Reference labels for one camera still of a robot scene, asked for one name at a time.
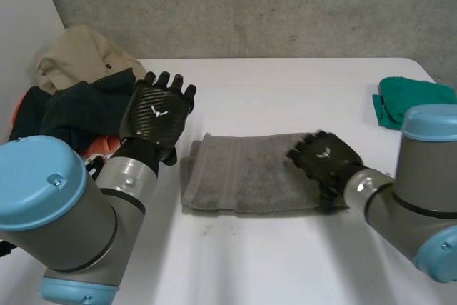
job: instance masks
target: carbon fiber hand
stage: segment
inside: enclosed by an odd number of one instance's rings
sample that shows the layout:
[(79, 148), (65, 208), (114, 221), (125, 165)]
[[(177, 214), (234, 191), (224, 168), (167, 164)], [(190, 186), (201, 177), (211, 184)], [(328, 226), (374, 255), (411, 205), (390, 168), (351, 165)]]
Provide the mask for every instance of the carbon fiber hand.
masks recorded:
[(176, 163), (174, 146), (186, 125), (187, 116), (194, 108), (196, 87), (189, 85), (181, 92), (183, 77), (177, 74), (170, 87), (170, 74), (156, 76), (149, 72), (136, 84), (134, 95), (121, 122), (119, 136), (124, 139), (139, 138), (155, 144), (160, 160), (165, 164)]
[(324, 210), (331, 210), (334, 199), (342, 195), (348, 178), (366, 168), (348, 144), (325, 131), (308, 134), (288, 152), (287, 157), (310, 179), (319, 181)]

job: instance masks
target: white table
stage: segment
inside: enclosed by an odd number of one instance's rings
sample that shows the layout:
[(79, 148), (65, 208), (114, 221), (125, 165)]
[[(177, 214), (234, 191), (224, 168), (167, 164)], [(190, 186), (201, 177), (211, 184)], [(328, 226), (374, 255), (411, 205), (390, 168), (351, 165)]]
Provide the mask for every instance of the white table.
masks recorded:
[[(387, 76), (431, 78), (408, 59), (144, 60), (197, 85), (180, 155), (206, 132), (258, 136), (325, 129), (366, 165), (394, 173), (400, 133), (376, 122), (371, 95)], [(20, 250), (0, 260), (0, 304), (47, 304), (44, 271)], [(115, 305), (430, 305), (457, 284), (428, 279), (351, 211), (294, 218), (181, 213), (179, 167), (161, 167), (156, 195)]]

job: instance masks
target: light blue cap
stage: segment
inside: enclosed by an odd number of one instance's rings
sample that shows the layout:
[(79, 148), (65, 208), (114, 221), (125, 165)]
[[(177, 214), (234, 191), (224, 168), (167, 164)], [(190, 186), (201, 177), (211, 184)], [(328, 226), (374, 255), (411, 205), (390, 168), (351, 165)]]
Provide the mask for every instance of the light blue cap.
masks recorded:
[(40, 297), (64, 305), (111, 305), (119, 287), (42, 278)]
[(419, 248), (413, 263), (437, 282), (457, 281), (457, 226), (429, 238)]
[(0, 146), (0, 230), (34, 229), (59, 218), (86, 181), (83, 161), (60, 139), (30, 136)]
[(403, 135), (425, 142), (457, 141), (457, 105), (427, 104), (406, 112)]

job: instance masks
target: black cloth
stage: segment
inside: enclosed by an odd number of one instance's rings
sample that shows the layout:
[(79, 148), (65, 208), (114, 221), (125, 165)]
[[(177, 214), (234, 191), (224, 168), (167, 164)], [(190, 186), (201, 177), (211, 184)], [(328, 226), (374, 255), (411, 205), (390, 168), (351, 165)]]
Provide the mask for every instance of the black cloth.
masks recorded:
[(11, 250), (17, 248), (14, 244), (8, 243), (6, 241), (0, 242), (0, 257), (8, 255), (11, 253)]
[(92, 84), (79, 82), (53, 96), (32, 87), (19, 106), (9, 140), (53, 136), (75, 151), (85, 151), (98, 136), (119, 135), (134, 88), (132, 68)]

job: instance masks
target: teal towel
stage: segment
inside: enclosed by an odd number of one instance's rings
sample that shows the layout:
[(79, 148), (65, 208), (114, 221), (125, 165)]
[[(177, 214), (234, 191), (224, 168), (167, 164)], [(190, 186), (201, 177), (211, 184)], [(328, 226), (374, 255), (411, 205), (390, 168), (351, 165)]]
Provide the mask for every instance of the teal towel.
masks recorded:
[(416, 81), (400, 76), (383, 79), (381, 94), (373, 95), (373, 105), (380, 126), (400, 130), (405, 113), (424, 104), (457, 104), (454, 90), (445, 85)]

